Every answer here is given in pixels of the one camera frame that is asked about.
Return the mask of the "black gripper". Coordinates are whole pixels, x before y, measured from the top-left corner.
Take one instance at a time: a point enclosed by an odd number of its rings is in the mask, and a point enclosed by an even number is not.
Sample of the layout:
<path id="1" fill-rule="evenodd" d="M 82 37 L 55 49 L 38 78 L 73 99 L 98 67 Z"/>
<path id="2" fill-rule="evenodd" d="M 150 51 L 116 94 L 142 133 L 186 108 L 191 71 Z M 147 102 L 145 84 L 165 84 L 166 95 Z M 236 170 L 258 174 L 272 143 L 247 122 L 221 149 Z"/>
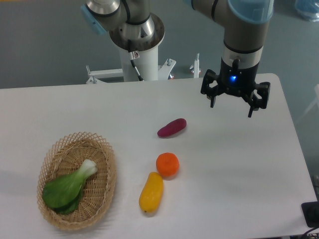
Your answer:
<path id="1" fill-rule="evenodd" d="M 243 97 L 250 106 L 248 117 L 253 111 L 265 109 L 268 104 L 270 94 L 270 82 L 256 83 L 259 63 L 250 68 L 236 68 L 227 65 L 221 59 L 220 74 L 208 69 L 203 77 L 200 92 L 210 100 L 210 107 L 214 108 L 216 97 L 222 94 Z M 216 82 L 217 85 L 211 87 L 210 84 Z"/>

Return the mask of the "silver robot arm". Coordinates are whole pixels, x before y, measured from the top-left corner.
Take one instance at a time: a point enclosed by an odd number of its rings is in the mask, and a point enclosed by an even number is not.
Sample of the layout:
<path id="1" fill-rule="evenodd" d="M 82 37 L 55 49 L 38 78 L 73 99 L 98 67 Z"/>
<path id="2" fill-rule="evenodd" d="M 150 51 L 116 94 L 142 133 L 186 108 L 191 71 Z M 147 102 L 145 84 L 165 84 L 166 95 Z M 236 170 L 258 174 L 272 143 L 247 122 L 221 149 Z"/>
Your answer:
<path id="1" fill-rule="evenodd" d="M 220 72 L 207 70 L 201 86 L 213 105 L 221 94 L 242 98 L 254 112 L 267 107 L 270 83 L 256 83 L 269 21 L 271 0 L 190 0 L 188 4 L 224 28 Z M 108 33 L 120 52 L 124 80 L 167 79 L 158 65 L 165 29 L 148 0 L 88 0 L 84 19 L 98 35 Z"/>

